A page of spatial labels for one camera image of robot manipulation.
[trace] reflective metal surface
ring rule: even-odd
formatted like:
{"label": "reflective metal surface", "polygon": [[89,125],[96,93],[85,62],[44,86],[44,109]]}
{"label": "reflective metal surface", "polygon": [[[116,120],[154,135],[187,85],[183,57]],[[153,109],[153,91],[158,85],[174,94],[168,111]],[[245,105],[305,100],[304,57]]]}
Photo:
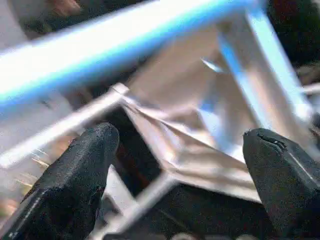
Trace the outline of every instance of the reflective metal surface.
{"label": "reflective metal surface", "polygon": [[124,109],[178,181],[259,202],[242,154],[257,127],[319,157],[313,109],[272,30],[262,12],[232,16],[172,42],[129,83]]}
{"label": "reflective metal surface", "polygon": [[174,4],[154,0],[7,50],[0,54],[0,76],[6,80],[0,107],[110,75],[171,38],[258,4],[256,0],[175,0]]}
{"label": "reflective metal surface", "polygon": [[127,91],[128,88],[124,85],[120,83],[115,85],[105,95],[102,95],[90,104],[49,126],[47,129],[2,153],[0,155],[0,167],[9,168],[30,155],[34,150],[41,149],[99,115],[112,111],[119,106],[123,95]]}

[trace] shiny metal rod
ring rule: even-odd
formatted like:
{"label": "shiny metal rod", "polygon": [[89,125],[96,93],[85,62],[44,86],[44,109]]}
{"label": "shiny metal rod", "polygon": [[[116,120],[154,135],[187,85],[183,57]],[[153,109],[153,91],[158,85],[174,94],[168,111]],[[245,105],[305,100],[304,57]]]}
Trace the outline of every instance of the shiny metal rod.
{"label": "shiny metal rod", "polygon": [[0,54],[0,107],[67,84],[92,81],[172,37],[259,2],[154,0],[10,49]]}
{"label": "shiny metal rod", "polygon": [[0,167],[9,168],[34,150],[41,149],[92,119],[112,111],[120,105],[123,95],[128,91],[129,89],[123,84],[116,84],[109,92],[90,104],[0,155]]}
{"label": "shiny metal rod", "polygon": [[135,203],[126,208],[122,214],[108,219],[108,224],[101,230],[92,232],[89,239],[102,240],[106,234],[123,233],[178,183],[170,173],[161,173],[156,180],[137,196]]}

